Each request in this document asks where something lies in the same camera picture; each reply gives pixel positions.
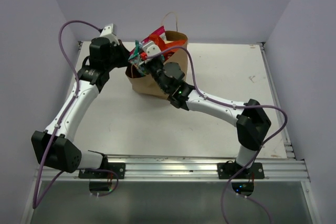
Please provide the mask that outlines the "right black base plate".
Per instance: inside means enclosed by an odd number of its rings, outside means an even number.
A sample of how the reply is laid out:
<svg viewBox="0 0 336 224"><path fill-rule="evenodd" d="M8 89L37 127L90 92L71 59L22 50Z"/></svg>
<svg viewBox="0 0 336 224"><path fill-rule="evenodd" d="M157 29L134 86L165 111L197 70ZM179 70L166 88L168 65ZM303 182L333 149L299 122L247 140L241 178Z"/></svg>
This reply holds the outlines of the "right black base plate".
<svg viewBox="0 0 336 224"><path fill-rule="evenodd" d="M230 179L241 167L231 161L217 163L217 174L219 179ZM245 168L234 179L264 179L264 168L262 163L253 163L250 168Z"/></svg>

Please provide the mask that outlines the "green Fox's candy bag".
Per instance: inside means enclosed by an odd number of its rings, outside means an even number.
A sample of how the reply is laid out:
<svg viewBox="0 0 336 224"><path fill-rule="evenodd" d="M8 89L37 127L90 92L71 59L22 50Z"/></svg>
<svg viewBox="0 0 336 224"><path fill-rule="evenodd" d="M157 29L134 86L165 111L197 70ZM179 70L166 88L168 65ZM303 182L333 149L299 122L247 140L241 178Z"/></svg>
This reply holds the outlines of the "green Fox's candy bag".
<svg viewBox="0 0 336 224"><path fill-rule="evenodd" d="M147 57L147 54L143 50L145 41L135 41L135 48L130 53L128 62L131 65L130 72L131 78L140 78L149 74L147 69L144 66L144 59Z"/></svg>

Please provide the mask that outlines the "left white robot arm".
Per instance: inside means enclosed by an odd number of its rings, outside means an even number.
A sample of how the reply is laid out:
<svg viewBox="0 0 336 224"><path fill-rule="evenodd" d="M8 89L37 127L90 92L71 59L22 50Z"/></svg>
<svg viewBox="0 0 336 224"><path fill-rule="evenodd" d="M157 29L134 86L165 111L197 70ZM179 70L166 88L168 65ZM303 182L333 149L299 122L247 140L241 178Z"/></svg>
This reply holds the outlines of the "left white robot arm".
<svg viewBox="0 0 336 224"><path fill-rule="evenodd" d="M82 151L75 144L75 135L86 111L110 78L114 68L128 66L129 51L121 41L110 42L106 38L95 38L89 45L77 72L72 91L55 116L42 132L35 131L31 137L37 162L63 172L90 169L97 178L109 172L106 156L99 152Z"/></svg>

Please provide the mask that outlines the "pink snack bag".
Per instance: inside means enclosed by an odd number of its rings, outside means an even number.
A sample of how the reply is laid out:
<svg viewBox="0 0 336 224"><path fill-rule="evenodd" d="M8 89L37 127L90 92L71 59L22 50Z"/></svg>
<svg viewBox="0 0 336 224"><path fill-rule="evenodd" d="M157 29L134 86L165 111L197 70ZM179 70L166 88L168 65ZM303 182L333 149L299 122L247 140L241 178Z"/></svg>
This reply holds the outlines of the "pink snack bag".
<svg viewBox="0 0 336 224"><path fill-rule="evenodd" d="M145 44L150 40L150 36L152 35L157 35L159 36L161 39L166 40L166 34L165 34L165 28L164 26L160 26L158 29L156 29L154 32L152 32L151 34L149 34L146 38L144 38L141 43Z"/></svg>

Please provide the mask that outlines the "orange red snack bag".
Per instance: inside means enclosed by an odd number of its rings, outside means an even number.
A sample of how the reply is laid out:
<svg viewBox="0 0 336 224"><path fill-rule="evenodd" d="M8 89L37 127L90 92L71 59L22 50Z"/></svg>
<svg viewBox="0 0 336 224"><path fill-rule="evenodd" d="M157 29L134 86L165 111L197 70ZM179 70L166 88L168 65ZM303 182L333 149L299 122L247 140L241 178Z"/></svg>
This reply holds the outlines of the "orange red snack bag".
<svg viewBox="0 0 336 224"><path fill-rule="evenodd" d="M149 40L153 41L159 47L160 51L164 51L175 46L183 46L187 42L187 39L176 39L176 38L173 38L172 40L169 39L168 41L166 41L156 34L151 34L149 36ZM176 52L177 49L172 49L164 53L163 56L165 61L167 61Z"/></svg>

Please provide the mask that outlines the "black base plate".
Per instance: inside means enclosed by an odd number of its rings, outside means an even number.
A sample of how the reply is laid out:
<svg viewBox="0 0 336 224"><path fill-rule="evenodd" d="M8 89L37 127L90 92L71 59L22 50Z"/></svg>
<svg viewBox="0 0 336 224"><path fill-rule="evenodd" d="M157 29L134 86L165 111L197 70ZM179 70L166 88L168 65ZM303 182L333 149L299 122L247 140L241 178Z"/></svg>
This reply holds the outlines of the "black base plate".
<svg viewBox="0 0 336 224"><path fill-rule="evenodd" d="M81 169L78 177L80 179L107 179L116 177L124 179L125 171L125 163L106 163L98 169Z"/></svg>
<svg viewBox="0 0 336 224"><path fill-rule="evenodd" d="M217 174L219 179L230 179L241 167L231 161L217 163ZM264 168L262 163L253 163L250 168L245 168L234 179L264 179Z"/></svg>

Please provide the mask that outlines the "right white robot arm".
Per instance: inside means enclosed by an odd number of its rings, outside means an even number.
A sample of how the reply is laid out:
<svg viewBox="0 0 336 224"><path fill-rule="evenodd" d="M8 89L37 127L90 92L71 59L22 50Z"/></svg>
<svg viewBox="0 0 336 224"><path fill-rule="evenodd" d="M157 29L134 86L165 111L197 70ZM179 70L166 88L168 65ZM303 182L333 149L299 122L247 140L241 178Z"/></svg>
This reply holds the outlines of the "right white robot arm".
<svg viewBox="0 0 336 224"><path fill-rule="evenodd" d="M253 160L271 126L269 117L258 101L228 101L207 94L184 81L185 74L175 62L164 64L160 59L154 58L143 63L142 67L174 107L205 113L234 126L240 143L234 172L240 178L246 178L252 173Z"/></svg>

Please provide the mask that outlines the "aluminium mounting rail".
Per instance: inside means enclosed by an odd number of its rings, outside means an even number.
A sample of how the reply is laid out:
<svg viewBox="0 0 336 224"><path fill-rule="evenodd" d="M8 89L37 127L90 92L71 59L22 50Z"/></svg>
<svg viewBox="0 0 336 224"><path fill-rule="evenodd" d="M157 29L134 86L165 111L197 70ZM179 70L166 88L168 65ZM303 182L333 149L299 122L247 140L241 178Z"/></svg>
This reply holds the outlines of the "aluminium mounting rail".
<svg viewBox="0 0 336 224"><path fill-rule="evenodd" d="M108 163L125 163L125 181L133 182L225 182L219 179L217 163L230 159L204 157L113 156ZM295 159L259 159L264 179L234 179L236 182L306 182L309 175L305 162Z"/></svg>

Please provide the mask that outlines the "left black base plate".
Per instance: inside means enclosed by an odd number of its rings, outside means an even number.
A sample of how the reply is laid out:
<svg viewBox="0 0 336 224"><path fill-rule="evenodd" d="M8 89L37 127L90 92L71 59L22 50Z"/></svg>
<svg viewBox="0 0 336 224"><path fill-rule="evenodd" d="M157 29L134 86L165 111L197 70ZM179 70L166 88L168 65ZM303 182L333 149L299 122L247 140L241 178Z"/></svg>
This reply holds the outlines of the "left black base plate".
<svg viewBox="0 0 336 224"><path fill-rule="evenodd" d="M98 169L81 169L78 177L80 179L107 179L116 177L124 179L125 171L125 163L106 163Z"/></svg>

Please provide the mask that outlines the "brown paper bag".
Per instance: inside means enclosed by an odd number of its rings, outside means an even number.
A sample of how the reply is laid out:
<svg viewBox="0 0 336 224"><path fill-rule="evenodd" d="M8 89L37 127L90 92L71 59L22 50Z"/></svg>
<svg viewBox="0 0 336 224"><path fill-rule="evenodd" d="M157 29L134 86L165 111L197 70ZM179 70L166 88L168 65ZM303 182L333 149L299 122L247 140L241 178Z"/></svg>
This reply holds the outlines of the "brown paper bag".
<svg viewBox="0 0 336 224"><path fill-rule="evenodd" d="M173 88L186 79L187 44L188 37L178 31L177 15L174 30L167 30L161 20L160 26L137 40L130 52L125 75L132 89L139 94L167 99Z"/></svg>

